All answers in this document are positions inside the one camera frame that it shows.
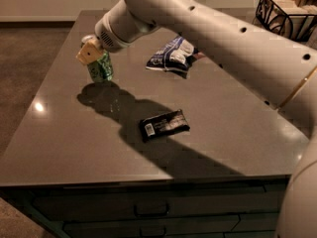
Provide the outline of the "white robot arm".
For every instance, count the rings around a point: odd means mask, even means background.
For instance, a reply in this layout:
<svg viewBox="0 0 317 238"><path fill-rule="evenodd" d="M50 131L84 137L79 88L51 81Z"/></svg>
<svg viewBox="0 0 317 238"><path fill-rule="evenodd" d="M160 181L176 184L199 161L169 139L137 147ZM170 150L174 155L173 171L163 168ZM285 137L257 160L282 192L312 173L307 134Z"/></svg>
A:
<svg viewBox="0 0 317 238"><path fill-rule="evenodd" d="M315 238L317 52L194 0L121 0L96 24L95 40L77 59L92 63L160 27L181 35L306 135L274 238Z"/></svg>

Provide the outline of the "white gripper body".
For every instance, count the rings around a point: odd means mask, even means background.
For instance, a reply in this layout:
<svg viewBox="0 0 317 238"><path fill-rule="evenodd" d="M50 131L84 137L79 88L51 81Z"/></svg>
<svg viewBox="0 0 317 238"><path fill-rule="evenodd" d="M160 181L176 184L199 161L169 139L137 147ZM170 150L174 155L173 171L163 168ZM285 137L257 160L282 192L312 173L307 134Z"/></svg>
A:
<svg viewBox="0 0 317 238"><path fill-rule="evenodd" d="M128 10L125 1L120 0L96 23L95 35L104 50L116 53L158 28L135 17Z"/></svg>

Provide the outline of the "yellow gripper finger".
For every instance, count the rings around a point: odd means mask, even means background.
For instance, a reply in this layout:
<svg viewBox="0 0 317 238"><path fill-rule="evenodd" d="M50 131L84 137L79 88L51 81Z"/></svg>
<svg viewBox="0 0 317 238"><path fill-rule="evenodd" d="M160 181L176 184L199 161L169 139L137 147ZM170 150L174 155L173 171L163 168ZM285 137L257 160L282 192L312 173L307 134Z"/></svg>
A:
<svg viewBox="0 0 317 238"><path fill-rule="evenodd" d="M83 44L76 58L83 64L88 65L100 59L104 54L101 43L97 39L90 39Z"/></svg>

